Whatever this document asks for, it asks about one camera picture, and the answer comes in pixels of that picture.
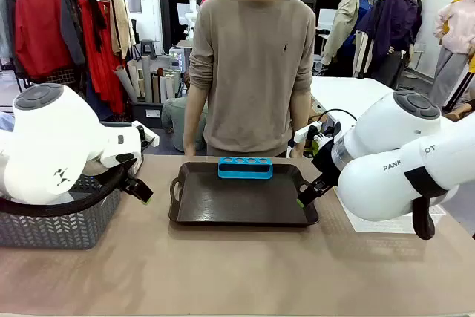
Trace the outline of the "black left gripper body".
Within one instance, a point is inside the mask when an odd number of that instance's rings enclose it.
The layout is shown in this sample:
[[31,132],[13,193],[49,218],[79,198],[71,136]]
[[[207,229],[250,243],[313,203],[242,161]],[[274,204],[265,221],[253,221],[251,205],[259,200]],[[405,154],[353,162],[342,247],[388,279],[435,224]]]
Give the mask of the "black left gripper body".
[[139,159],[132,159],[123,163],[126,175],[123,179],[124,191],[140,191],[143,188],[143,182],[138,178],[137,172],[141,166]]

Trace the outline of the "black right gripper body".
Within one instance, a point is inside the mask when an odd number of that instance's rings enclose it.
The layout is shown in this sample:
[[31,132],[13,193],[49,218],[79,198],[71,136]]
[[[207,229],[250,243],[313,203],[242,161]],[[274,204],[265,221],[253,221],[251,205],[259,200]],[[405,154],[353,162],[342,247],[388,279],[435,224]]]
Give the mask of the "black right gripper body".
[[314,141],[318,144],[318,152],[312,159],[312,164],[321,173],[313,182],[314,186],[336,186],[341,170],[333,162],[332,149],[334,139],[323,134],[316,134]]

